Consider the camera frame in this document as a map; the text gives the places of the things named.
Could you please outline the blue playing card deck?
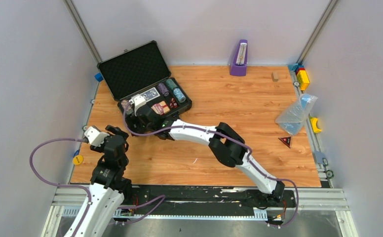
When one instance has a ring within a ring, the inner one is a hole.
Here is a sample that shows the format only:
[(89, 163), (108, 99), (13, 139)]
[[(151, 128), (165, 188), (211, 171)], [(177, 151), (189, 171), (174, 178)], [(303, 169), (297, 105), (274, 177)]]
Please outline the blue playing card deck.
[(148, 102), (148, 101), (151, 101), (157, 97), (160, 97), (160, 93), (155, 87), (152, 87), (152, 88), (142, 92), (141, 96), (145, 99), (146, 102)]

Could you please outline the purple chip stack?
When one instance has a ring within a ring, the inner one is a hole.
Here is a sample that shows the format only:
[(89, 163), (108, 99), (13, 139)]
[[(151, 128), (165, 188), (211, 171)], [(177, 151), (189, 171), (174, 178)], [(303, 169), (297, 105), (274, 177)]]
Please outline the purple chip stack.
[(158, 90), (160, 91), (160, 93), (164, 96), (164, 97), (167, 97), (169, 95), (169, 90), (168, 88), (166, 87), (166, 85), (164, 83), (159, 83), (157, 85), (157, 88)]

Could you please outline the yellow big blind button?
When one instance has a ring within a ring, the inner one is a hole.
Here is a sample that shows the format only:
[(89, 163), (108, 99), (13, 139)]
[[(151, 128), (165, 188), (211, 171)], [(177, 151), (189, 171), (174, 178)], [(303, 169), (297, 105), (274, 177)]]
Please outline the yellow big blind button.
[(84, 162), (84, 157), (82, 155), (76, 155), (73, 157), (74, 165), (81, 165)]

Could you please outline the light blue chip stack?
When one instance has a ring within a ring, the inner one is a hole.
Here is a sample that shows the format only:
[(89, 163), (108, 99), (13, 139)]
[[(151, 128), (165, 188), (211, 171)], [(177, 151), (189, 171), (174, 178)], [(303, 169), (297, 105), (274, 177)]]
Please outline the light blue chip stack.
[(186, 96), (184, 95), (184, 93), (181, 91), (180, 88), (178, 87), (175, 87), (173, 89), (173, 93), (175, 95), (175, 97), (177, 98), (177, 100), (180, 102), (180, 103), (184, 103), (186, 101)]

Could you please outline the black poker set case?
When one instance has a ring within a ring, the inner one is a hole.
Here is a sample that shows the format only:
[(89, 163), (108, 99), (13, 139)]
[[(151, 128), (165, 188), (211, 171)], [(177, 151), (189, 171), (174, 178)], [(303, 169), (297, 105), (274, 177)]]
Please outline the black poker set case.
[[(142, 92), (155, 87), (159, 83), (164, 83), (167, 79), (173, 79), (181, 91), (186, 96), (186, 101), (180, 103), (173, 91), (169, 88), (169, 95), (164, 97), (160, 91), (160, 97), (146, 102), (150, 107), (161, 101), (165, 101), (170, 108), (170, 112), (165, 116), (178, 116), (185, 113), (192, 107), (191, 98), (181, 88), (164, 60), (159, 46), (155, 40), (138, 46), (131, 50), (125, 50), (122, 54), (98, 63), (97, 68), (110, 89), (111, 95), (121, 111), (121, 101), (128, 100)], [(172, 108), (171, 98), (178, 104), (177, 108)]]

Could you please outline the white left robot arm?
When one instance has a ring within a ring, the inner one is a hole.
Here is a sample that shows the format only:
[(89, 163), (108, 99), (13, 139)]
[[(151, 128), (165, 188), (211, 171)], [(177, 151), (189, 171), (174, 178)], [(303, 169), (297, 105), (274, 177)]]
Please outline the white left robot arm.
[(132, 183), (123, 177), (129, 163), (128, 134), (118, 127), (108, 125), (104, 132), (95, 126), (84, 132), (90, 149), (101, 153), (92, 172), (89, 194), (75, 220), (66, 232), (67, 237), (100, 237), (120, 204), (133, 199)]

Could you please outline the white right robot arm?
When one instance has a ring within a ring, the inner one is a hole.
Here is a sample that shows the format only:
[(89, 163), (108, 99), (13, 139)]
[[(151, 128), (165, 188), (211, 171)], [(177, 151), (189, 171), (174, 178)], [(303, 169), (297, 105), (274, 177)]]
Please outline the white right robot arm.
[(185, 122), (178, 116), (162, 116), (147, 104), (127, 104), (121, 109), (123, 123), (136, 136), (155, 135), (162, 140), (189, 141), (208, 146), (219, 163), (238, 168), (258, 190), (265, 202), (277, 206), (284, 199), (285, 185), (268, 173), (252, 156), (253, 150), (228, 124), (203, 126)]

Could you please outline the red playing card box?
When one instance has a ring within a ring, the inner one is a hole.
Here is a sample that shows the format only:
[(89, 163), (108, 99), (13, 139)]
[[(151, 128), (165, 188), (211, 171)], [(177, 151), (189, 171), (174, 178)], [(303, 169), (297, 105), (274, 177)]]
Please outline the red playing card box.
[(155, 103), (151, 106), (151, 108), (156, 114), (159, 114), (159, 115), (165, 115), (170, 112), (170, 108), (165, 101)]

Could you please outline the dark green chip stack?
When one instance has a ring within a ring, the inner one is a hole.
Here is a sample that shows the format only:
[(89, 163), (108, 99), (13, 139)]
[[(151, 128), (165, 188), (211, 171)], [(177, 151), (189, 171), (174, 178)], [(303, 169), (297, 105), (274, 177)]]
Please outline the dark green chip stack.
[(173, 91), (174, 89), (178, 88), (178, 85), (174, 82), (173, 79), (167, 79), (165, 81), (166, 86)]

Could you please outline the purple metronome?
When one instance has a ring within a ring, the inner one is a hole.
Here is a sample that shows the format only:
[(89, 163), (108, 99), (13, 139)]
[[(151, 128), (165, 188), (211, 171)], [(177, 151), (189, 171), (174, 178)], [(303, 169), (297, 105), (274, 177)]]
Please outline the purple metronome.
[(247, 74), (248, 40), (241, 39), (234, 49), (230, 60), (230, 75), (243, 77)]

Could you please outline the small wooden block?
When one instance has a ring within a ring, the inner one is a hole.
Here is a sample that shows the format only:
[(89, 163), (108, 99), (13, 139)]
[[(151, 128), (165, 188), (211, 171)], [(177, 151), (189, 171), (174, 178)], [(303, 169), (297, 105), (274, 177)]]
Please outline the small wooden block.
[(279, 81), (279, 75), (278, 75), (278, 73), (277, 73), (277, 72), (273, 72), (273, 73), (271, 73), (271, 78), (272, 78), (272, 81), (273, 81), (273, 82), (277, 82), (277, 81)]

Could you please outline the red black triangle sign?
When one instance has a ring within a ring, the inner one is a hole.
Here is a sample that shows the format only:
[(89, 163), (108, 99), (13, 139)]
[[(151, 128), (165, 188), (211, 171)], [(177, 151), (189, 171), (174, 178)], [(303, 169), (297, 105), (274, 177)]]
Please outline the red black triangle sign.
[(291, 148), (291, 145), (292, 145), (292, 136), (279, 137), (278, 139), (279, 139), (285, 146), (287, 146), (289, 149)]

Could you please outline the clear bubble wrap bag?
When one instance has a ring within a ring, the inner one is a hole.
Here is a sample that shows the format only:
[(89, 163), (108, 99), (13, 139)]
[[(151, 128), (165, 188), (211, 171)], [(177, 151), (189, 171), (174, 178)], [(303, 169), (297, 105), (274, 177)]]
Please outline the clear bubble wrap bag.
[(301, 94), (294, 103), (280, 113), (274, 122), (291, 136), (297, 135), (309, 118), (309, 113), (317, 100), (317, 96)]

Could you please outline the yellow toy block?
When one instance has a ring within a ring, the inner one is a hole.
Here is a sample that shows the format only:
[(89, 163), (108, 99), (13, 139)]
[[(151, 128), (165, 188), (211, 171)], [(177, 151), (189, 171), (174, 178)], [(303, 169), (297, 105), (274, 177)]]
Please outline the yellow toy block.
[(308, 88), (308, 86), (310, 85), (310, 80), (308, 78), (306, 70), (305, 69), (298, 70), (298, 72), (296, 73), (296, 76), (297, 76), (297, 80), (300, 84), (300, 90), (305, 91)]

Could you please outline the yellow curved toy piece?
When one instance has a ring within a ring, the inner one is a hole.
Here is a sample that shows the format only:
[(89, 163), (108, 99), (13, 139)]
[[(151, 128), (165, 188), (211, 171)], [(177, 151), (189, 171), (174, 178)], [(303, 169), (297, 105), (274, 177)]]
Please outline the yellow curved toy piece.
[(322, 131), (322, 129), (318, 126), (318, 122), (319, 122), (319, 119), (317, 117), (310, 117), (312, 131), (315, 134), (318, 134)]

